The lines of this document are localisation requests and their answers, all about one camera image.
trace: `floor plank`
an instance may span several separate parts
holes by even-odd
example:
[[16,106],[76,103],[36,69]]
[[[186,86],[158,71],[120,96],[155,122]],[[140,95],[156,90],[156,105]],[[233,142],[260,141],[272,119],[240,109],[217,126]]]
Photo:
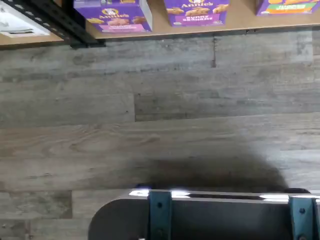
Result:
[[0,102],[0,128],[134,122],[131,94],[31,98]]
[[158,72],[207,69],[215,66],[214,38],[190,37],[163,40],[108,42],[103,48],[78,49],[68,46],[2,51],[1,76],[9,81],[18,72],[81,75],[86,71]]
[[87,240],[91,219],[42,219],[30,221],[32,240]]
[[28,225],[23,220],[0,219],[2,240],[27,240],[28,231]]
[[0,219],[70,219],[71,192],[0,192]]
[[315,58],[320,57],[320,30],[312,31],[313,55]]
[[312,62],[312,31],[216,37],[216,66],[265,66]]
[[75,219],[91,219],[107,203],[129,194],[125,189],[72,191],[72,213]]
[[319,124],[304,113],[3,129],[0,187],[319,190]]
[[134,95],[135,120],[319,112],[314,68],[303,63],[233,67],[167,74],[162,84],[144,80]]

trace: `purple cereal box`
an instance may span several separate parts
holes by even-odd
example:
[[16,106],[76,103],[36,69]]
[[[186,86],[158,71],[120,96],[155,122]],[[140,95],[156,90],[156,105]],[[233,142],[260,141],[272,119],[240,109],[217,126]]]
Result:
[[230,0],[164,0],[164,3],[174,27],[220,26],[226,23]]
[[147,0],[74,0],[74,8],[103,33],[152,31]]
[[311,14],[320,6],[319,0],[256,0],[257,16]]

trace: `metal strip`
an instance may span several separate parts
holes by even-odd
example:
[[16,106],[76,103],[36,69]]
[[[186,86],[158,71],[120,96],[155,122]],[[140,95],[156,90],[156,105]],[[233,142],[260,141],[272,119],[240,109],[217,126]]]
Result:
[[150,191],[148,240],[171,239],[171,192]]
[[290,197],[289,206],[292,221],[293,240],[315,240],[314,203],[312,198]]

